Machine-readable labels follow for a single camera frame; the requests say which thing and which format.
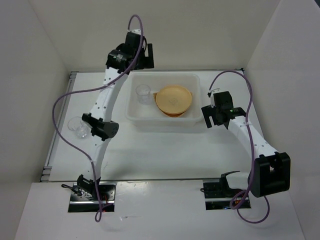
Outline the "clear glass cup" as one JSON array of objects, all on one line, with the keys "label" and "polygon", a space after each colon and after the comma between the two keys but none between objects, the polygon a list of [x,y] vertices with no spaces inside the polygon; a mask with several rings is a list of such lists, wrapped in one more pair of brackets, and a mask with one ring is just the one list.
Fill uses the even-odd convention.
[{"label": "clear glass cup", "polygon": [[67,123],[68,129],[79,139],[84,139],[88,135],[88,126],[82,121],[82,118],[75,116]]},{"label": "clear glass cup", "polygon": [[151,99],[151,88],[146,84],[140,84],[136,87],[135,93],[137,95],[137,101],[140,104],[148,105]]}]

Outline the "woven bamboo triangular tray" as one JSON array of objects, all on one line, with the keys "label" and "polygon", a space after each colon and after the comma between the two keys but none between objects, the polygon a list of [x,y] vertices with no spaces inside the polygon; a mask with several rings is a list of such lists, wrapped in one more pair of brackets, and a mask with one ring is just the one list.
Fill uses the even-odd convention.
[{"label": "woven bamboo triangular tray", "polygon": [[152,95],[153,95],[154,102],[155,102],[157,108],[158,108],[164,115],[166,115],[166,116],[168,116],[168,117],[171,117],[171,118],[179,118],[179,117],[183,116],[186,112],[188,112],[188,110],[189,110],[190,107],[192,106],[193,95],[192,95],[192,93],[191,93],[191,102],[190,102],[189,107],[188,107],[185,111],[180,112],[180,113],[167,113],[167,112],[161,110],[160,107],[158,106],[158,104],[157,104],[157,102],[156,102],[156,96],[157,96],[157,94],[158,94],[158,92],[154,92],[154,93],[152,94]]}]

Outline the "translucent white plastic bin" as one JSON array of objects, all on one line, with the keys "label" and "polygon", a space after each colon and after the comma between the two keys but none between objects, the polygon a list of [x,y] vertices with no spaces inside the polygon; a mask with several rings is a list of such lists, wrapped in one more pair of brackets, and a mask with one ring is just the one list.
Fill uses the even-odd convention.
[{"label": "translucent white plastic bin", "polygon": [[128,80],[125,116],[136,126],[191,128],[203,119],[201,107],[196,74],[139,72]]}]

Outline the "clear glass cup front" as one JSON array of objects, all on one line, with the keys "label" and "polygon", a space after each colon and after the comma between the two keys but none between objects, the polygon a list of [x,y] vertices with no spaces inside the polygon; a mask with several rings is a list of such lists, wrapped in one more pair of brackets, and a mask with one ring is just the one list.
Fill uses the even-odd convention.
[{"label": "clear glass cup front", "polygon": [[79,139],[84,139],[88,135],[88,126],[82,121],[82,118],[75,116],[67,123],[68,129]]}]

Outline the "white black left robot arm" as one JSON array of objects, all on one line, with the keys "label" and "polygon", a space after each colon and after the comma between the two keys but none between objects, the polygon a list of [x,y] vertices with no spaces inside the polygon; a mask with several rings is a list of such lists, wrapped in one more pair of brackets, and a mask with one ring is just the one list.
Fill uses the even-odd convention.
[{"label": "white black left robot arm", "polygon": [[[146,44],[148,56],[145,50],[139,49]],[[78,195],[85,196],[88,200],[97,200],[100,193],[98,186],[101,179],[102,163],[107,146],[111,139],[117,134],[119,124],[112,121],[112,112],[119,95],[121,87],[128,78],[129,72],[121,75],[133,62],[139,53],[132,70],[143,70],[154,68],[153,48],[147,43],[146,38],[138,29],[126,34],[125,42],[112,50],[106,61],[106,69],[103,86],[97,100],[89,113],[82,115],[82,121],[91,128],[90,151],[91,158],[89,167],[77,179]]]}]

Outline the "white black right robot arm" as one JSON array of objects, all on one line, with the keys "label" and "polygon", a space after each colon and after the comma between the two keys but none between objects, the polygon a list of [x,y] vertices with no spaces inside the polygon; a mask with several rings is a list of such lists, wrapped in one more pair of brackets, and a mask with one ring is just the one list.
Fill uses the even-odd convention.
[{"label": "white black right robot arm", "polygon": [[248,176],[251,193],[259,198],[288,191],[291,182],[291,159],[279,152],[252,125],[249,114],[234,107],[229,91],[212,90],[210,104],[201,108],[207,128],[223,125],[245,148],[253,161]]}]

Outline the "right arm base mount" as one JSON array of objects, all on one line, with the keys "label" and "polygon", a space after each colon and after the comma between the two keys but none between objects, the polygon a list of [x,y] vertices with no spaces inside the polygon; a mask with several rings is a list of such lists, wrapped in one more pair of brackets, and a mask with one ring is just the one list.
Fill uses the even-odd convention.
[{"label": "right arm base mount", "polygon": [[204,180],[200,191],[204,195],[205,209],[211,211],[229,210],[232,197],[242,190],[230,188],[225,179],[213,178]]}]

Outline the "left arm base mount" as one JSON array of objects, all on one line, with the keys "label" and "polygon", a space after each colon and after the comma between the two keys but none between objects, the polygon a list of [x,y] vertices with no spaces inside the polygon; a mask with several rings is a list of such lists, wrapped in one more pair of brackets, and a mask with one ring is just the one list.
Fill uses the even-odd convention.
[{"label": "left arm base mount", "polygon": [[[61,184],[61,187],[70,190],[68,205],[69,213],[93,213],[99,210],[99,201],[95,192],[93,193],[93,196],[89,196],[88,193],[80,191],[76,183],[73,183],[72,185]],[[116,184],[102,182],[102,184],[98,186],[98,189],[102,204],[102,212],[114,212]]]}]

